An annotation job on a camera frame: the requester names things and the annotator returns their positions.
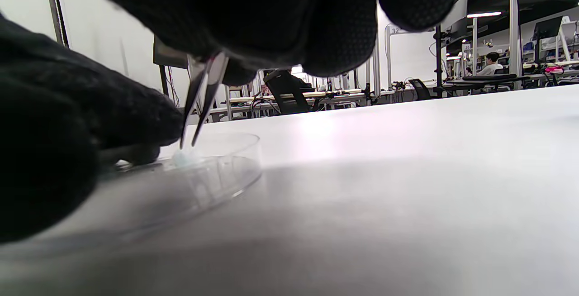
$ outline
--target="clear plastic dish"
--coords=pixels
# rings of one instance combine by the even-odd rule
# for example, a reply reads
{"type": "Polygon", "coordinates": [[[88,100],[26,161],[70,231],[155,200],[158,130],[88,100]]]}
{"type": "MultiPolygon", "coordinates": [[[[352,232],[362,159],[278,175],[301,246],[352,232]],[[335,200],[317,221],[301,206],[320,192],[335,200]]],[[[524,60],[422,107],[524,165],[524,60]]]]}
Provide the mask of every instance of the clear plastic dish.
{"type": "Polygon", "coordinates": [[[201,135],[194,149],[104,174],[73,214],[30,239],[0,246],[0,258],[50,257],[131,242],[190,220],[237,195],[262,174],[259,137],[201,135]]]}

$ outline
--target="cable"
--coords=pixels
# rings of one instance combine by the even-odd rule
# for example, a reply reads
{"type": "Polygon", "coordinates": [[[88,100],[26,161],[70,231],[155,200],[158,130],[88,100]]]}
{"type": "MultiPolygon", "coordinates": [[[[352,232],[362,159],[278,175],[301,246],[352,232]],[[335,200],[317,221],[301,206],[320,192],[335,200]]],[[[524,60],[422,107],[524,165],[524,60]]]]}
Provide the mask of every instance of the cable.
{"type": "MultiPolygon", "coordinates": [[[[428,51],[430,52],[430,54],[434,57],[436,57],[436,55],[434,55],[434,53],[432,52],[432,47],[434,46],[434,44],[436,44],[436,42],[433,42],[432,45],[428,46],[428,51]]],[[[446,77],[449,78],[451,76],[448,75],[448,69],[446,67],[446,62],[441,59],[440,63],[442,63],[442,67],[444,67],[444,72],[446,73],[446,77]]]]}
{"type": "Polygon", "coordinates": [[[171,85],[171,94],[173,95],[173,101],[175,102],[175,105],[179,107],[179,96],[177,95],[177,92],[175,90],[175,84],[173,83],[173,72],[171,70],[171,67],[168,68],[169,68],[169,84],[171,85]]]}
{"type": "Polygon", "coordinates": [[[274,105],[273,102],[271,102],[271,100],[267,100],[265,98],[255,98],[252,102],[252,104],[250,105],[250,112],[253,112],[255,106],[257,106],[258,104],[262,104],[263,102],[267,102],[269,105],[271,105],[271,107],[273,108],[273,110],[275,110],[278,114],[281,114],[280,110],[277,109],[274,105]]]}

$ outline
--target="desk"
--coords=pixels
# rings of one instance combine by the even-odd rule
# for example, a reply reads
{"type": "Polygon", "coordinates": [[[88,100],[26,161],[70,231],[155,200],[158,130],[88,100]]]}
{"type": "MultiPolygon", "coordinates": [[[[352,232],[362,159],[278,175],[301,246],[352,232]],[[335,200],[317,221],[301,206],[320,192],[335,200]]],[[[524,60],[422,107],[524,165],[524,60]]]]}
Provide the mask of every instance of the desk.
{"type": "Polygon", "coordinates": [[[531,80],[528,76],[523,77],[516,77],[511,79],[492,79],[492,80],[465,80],[465,79],[458,79],[445,82],[442,87],[447,91],[456,91],[456,90],[474,90],[474,89],[482,89],[486,86],[500,86],[503,84],[508,83],[515,83],[517,81],[525,81],[531,80]]]}
{"type": "MultiPolygon", "coordinates": [[[[328,105],[328,104],[339,104],[341,102],[354,102],[357,100],[365,100],[366,99],[366,95],[364,95],[363,93],[361,93],[360,89],[352,89],[352,90],[345,90],[345,91],[351,91],[349,94],[347,95],[337,95],[333,98],[330,99],[324,99],[320,102],[321,105],[328,105]]],[[[315,102],[315,98],[320,98],[323,96],[327,96],[330,95],[330,92],[324,92],[324,91],[319,91],[319,92],[305,92],[304,96],[307,96],[308,99],[306,100],[308,102],[308,104],[313,105],[315,102]]],[[[265,99],[269,99],[273,101],[273,104],[276,105],[277,103],[275,102],[275,99],[273,98],[273,96],[264,96],[263,98],[265,99]]],[[[254,100],[254,97],[242,97],[242,98],[231,98],[231,102],[252,102],[252,100],[254,100]]],[[[248,105],[244,105],[244,106],[232,106],[231,107],[231,112],[232,114],[236,114],[236,113],[245,113],[245,112],[249,112],[250,111],[250,106],[248,105]]],[[[255,107],[255,109],[258,110],[267,110],[267,109],[271,109],[271,105],[268,103],[263,103],[260,104],[259,106],[255,107]]],[[[209,111],[209,115],[211,116],[211,119],[213,121],[213,123],[219,122],[221,120],[222,117],[227,116],[227,108],[226,107],[221,107],[221,108],[214,108],[211,109],[209,111]]]]}
{"type": "Polygon", "coordinates": [[[0,290],[575,296],[577,119],[566,86],[207,124],[261,136],[260,184],[138,243],[0,263],[0,290]]]}
{"type": "MultiPolygon", "coordinates": [[[[304,92],[303,95],[305,98],[320,98],[324,96],[329,96],[331,94],[360,94],[362,92],[361,89],[349,89],[349,90],[339,90],[339,91],[315,91],[315,92],[304,92]]],[[[292,94],[282,94],[280,95],[282,98],[293,98],[292,94]]],[[[275,100],[273,96],[262,96],[262,98],[275,100]]],[[[252,102],[255,98],[254,97],[240,97],[240,98],[231,98],[230,102],[252,102]]]]}

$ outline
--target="gloved hand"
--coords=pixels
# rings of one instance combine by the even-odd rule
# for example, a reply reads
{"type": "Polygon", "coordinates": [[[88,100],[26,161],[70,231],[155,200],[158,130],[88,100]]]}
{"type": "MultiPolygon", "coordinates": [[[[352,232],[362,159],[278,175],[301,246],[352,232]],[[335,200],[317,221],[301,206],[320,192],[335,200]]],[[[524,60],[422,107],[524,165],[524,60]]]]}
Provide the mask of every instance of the gloved hand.
{"type": "MultiPolygon", "coordinates": [[[[170,47],[207,59],[232,58],[225,84],[257,69],[301,64],[312,76],[354,69],[376,39],[376,0],[112,0],[170,47]]],[[[455,0],[379,0],[393,23],[410,31],[440,23],[455,0]]]]}
{"type": "Polygon", "coordinates": [[[0,243],[74,211],[99,163],[155,161],[179,139],[183,116],[157,90],[2,16],[0,112],[0,243]]]}
{"type": "MultiPolygon", "coordinates": [[[[334,76],[366,61],[376,40],[376,0],[112,1],[170,47],[201,60],[225,51],[232,86],[257,69],[297,64],[334,76]]],[[[443,20],[455,0],[379,2],[416,31],[443,20]]],[[[150,162],[181,129],[182,114],[159,92],[1,16],[0,104],[1,150],[12,160],[0,172],[0,243],[74,211],[95,186],[99,150],[124,147],[113,162],[150,162]]]]}

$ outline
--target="ceiling light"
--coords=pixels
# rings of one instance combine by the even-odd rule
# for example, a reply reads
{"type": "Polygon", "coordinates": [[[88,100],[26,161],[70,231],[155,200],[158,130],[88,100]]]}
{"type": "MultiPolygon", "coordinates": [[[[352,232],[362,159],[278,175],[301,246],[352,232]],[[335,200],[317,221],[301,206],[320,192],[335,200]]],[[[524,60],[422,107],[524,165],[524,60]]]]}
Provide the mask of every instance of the ceiling light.
{"type": "Polygon", "coordinates": [[[487,12],[487,13],[475,13],[475,14],[469,14],[467,15],[467,18],[482,18],[484,16],[496,16],[496,15],[501,15],[502,12],[498,11],[498,12],[487,12]]]}

